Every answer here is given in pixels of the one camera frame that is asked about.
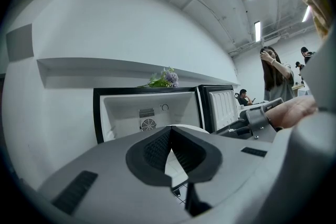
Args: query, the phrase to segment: fluorescent light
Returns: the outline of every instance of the fluorescent light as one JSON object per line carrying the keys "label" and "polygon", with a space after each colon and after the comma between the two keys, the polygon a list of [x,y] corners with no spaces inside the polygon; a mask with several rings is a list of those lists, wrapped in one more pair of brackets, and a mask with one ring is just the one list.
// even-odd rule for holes
{"label": "fluorescent light", "polygon": [[258,42],[261,38],[261,23],[259,21],[254,23],[254,27],[256,28],[256,42]]}
{"label": "fluorescent light", "polygon": [[305,22],[308,19],[309,12],[310,12],[310,6],[307,7],[306,13],[305,13],[305,16],[303,17],[302,22]]}

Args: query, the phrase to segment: human hand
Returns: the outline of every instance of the human hand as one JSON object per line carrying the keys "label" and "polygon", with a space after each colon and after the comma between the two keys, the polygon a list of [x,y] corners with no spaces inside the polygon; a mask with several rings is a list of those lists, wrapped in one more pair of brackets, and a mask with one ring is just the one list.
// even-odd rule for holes
{"label": "human hand", "polygon": [[274,127],[291,128],[305,116],[317,112],[317,104],[311,95],[295,97],[265,114]]}
{"label": "human hand", "polygon": [[264,61],[267,61],[267,62],[272,62],[273,61],[273,58],[265,51],[261,52],[260,58]]}

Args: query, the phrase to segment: woman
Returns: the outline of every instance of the woman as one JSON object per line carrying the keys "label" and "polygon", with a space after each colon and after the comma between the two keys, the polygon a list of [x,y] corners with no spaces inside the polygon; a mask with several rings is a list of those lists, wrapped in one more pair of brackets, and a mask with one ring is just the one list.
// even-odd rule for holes
{"label": "woman", "polygon": [[282,64],[275,50],[267,46],[261,49],[260,58],[264,69],[264,100],[273,101],[281,97],[286,102],[294,98],[294,75],[290,65]]}

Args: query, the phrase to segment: woman's long hair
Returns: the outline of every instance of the woman's long hair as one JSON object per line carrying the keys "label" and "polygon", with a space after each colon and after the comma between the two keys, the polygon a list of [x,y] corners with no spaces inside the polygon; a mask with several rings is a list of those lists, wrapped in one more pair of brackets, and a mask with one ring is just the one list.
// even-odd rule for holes
{"label": "woman's long hair", "polygon": [[[275,57],[276,61],[281,63],[278,54],[271,47],[265,46],[264,48],[262,48],[260,50],[260,53],[265,51],[265,49],[272,50],[274,52],[274,54],[276,55],[276,57]],[[261,60],[261,63],[262,63],[262,68],[264,70],[265,90],[270,91],[274,87],[274,81],[275,81],[275,84],[277,86],[280,86],[284,81],[283,75],[277,69],[274,68],[275,76],[273,76],[272,66],[269,65],[268,63],[266,63],[266,61],[263,61],[263,60]]]}

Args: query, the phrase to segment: round fan vent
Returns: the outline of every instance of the round fan vent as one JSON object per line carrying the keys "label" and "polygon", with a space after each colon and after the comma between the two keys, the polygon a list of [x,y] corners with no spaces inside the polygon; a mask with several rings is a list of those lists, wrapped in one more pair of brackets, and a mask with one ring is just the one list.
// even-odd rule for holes
{"label": "round fan vent", "polygon": [[146,119],[143,121],[141,129],[143,131],[148,131],[156,128],[156,123],[152,119]]}

